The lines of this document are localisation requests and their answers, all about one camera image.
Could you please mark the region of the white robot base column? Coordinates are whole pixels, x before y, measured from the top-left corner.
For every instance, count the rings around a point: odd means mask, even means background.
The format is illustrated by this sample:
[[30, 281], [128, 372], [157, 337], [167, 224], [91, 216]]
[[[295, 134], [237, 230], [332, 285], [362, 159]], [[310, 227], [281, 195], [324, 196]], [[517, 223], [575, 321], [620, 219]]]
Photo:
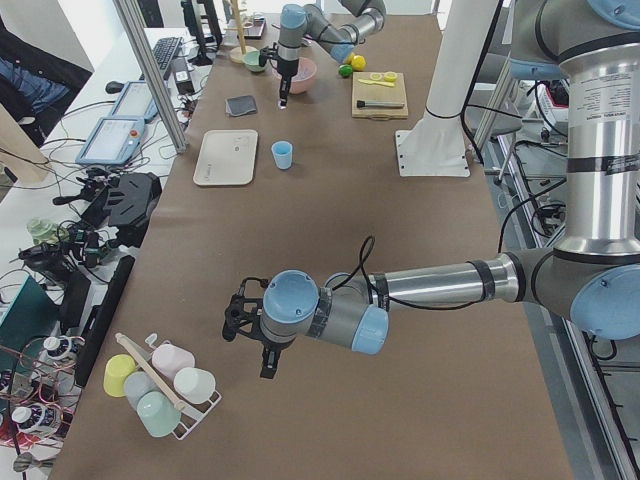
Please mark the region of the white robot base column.
[[451, 4], [425, 113], [396, 140], [403, 177], [468, 177], [463, 107], [490, 27], [499, 18], [497, 0], [458, 0]]

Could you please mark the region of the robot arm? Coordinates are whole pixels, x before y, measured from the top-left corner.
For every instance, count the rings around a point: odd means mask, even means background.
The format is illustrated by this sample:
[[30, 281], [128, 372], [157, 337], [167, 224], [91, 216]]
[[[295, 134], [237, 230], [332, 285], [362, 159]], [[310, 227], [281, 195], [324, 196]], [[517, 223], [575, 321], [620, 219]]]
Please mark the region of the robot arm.
[[265, 378], [304, 334], [375, 354], [396, 305], [456, 310], [531, 302], [610, 340], [639, 332], [639, 5], [635, 1], [518, 1], [511, 71], [569, 81], [565, 232], [550, 248], [492, 260], [367, 274], [357, 267], [318, 286], [304, 272], [265, 287], [252, 333]]
[[281, 80], [279, 107], [285, 108], [292, 79], [298, 73], [300, 49], [305, 35], [318, 43], [331, 58], [342, 63], [367, 36], [384, 27], [386, 6], [383, 1], [341, 1], [354, 20], [337, 27], [316, 5], [286, 4], [280, 14], [280, 33], [275, 44], [276, 71]]

